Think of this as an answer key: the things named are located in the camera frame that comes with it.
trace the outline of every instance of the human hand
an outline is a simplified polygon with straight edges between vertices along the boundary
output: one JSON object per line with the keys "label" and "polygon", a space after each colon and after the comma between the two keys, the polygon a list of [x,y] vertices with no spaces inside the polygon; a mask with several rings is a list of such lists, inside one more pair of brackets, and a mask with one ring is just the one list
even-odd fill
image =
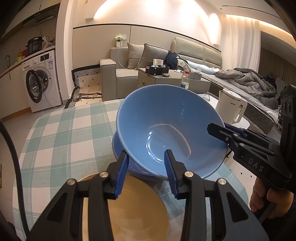
{"label": "human hand", "polygon": [[[253,193],[250,199],[250,208],[252,212],[256,212],[258,209],[263,208],[263,197],[265,196],[266,192],[267,189],[263,182],[259,178],[256,178],[253,187]],[[289,211],[293,203],[293,198],[293,193],[286,189],[275,191],[270,188],[267,192],[267,200],[276,203],[277,205],[275,209],[269,214],[268,218],[284,216]]]}

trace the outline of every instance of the gray pillow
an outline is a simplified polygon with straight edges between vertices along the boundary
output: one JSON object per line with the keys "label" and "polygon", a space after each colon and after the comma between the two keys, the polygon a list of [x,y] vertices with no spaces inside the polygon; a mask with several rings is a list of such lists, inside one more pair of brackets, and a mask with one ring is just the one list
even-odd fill
{"label": "gray pillow", "polygon": [[135,69],[143,54],[144,45],[128,43],[128,69]]}
{"label": "gray pillow", "polygon": [[153,59],[155,58],[165,60],[167,55],[168,50],[166,49],[144,44],[144,51],[137,69],[146,68],[146,65],[153,65]]}

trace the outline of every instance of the power cord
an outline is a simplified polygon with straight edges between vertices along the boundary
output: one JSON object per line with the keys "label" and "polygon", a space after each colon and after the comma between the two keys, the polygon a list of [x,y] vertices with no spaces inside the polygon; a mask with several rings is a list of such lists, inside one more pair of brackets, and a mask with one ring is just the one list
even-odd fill
{"label": "power cord", "polygon": [[[46,46],[45,46],[45,48],[44,48],[44,50],[43,50],[43,54],[41,55],[41,56],[43,56],[44,63],[45,63],[45,57],[44,57],[44,54],[45,54],[45,49],[47,48],[47,46],[48,46],[48,44],[49,44],[49,36],[48,36],[48,35],[43,35],[43,34],[41,33],[41,29],[39,28],[39,26],[38,26],[37,22],[35,21],[35,19],[34,19],[34,22],[35,22],[35,24],[36,24],[36,27],[37,27],[38,30],[39,30],[40,35],[41,35],[42,37],[45,38],[45,41],[46,41],[46,43],[47,43]],[[41,85],[41,86],[42,86],[42,90],[41,90],[41,91],[42,91],[42,93],[44,94],[45,99],[47,100],[47,102],[49,103],[49,105],[50,105],[51,107],[53,107],[53,108],[60,108],[60,107],[63,105],[63,103],[62,103],[61,105],[59,105],[59,106],[53,106],[53,105],[49,102],[48,98],[46,97],[45,90],[43,89],[43,85]]]}
{"label": "power cord", "polygon": [[22,190],[22,176],[20,173],[20,165],[19,165],[19,160],[17,157],[17,152],[15,150],[15,146],[11,140],[10,135],[8,134],[5,126],[3,125],[2,121],[0,120],[0,133],[4,137],[4,140],[6,141],[11,158],[13,161],[13,166],[15,168],[15,179],[17,183],[17,199],[18,199],[18,204],[19,204],[19,210],[20,210],[20,219],[22,221],[22,226],[24,228],[24,232],[26,236],[28,237],[29,234],[29,227],[27,223],[27,218],[26,218],[26,213],[25,213],[25,205],[24,205],[24,194]]}
{"label": "power cord", "polygon": [[123,67],[123,66],[121,65],[120,61],[119,61],[119,49],[118,49],[117,59],[118,59],[118,63],[120,64],[120,66]]}

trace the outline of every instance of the blue bowl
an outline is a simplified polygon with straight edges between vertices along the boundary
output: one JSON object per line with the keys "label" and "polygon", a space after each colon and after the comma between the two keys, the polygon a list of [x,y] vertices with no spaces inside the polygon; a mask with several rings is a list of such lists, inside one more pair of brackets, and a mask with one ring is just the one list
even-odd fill
{"label": "blue bowl", "polygon": [[224,127],[215,109],[197,94],[173,85],[149,85],[129,94],[116,117],[119,140],[141,168],[167,180],[164,152],[201,178],[213,174],[225,159],[227,144],[207,126]]}
{"label": "blue bowl", "polygon": [[[120,143],[120,140],[118,138],[117,131],[115,131],[113,138],[112,138],[112,149],[113,149],[113,153],[114,153],[115,158],[118,160],[118,157],[119,157],[120,153],[122,152],[123,147],[122,147],[122,144]],[[154,177],[152,174],[143,170],[131,158],[129,159],[128,170],[133,175],[140,177],[142,179],[153,179],[153,180],[157,179],[157,180],[159,180],[158,178]]]}

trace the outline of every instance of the faucet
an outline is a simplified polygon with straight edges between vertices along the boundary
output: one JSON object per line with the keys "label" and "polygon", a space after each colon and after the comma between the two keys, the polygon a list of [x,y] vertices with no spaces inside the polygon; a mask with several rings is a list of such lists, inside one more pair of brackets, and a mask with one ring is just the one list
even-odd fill
{"label": "faucet", "polygon": [[7,57],[8,57],[8,61],[9,61],[9,65],[7,65],[7,68],[9,68],[11,66],[10,65],[10,56],[9,55],[6,55],[4,60],[6,60]]}

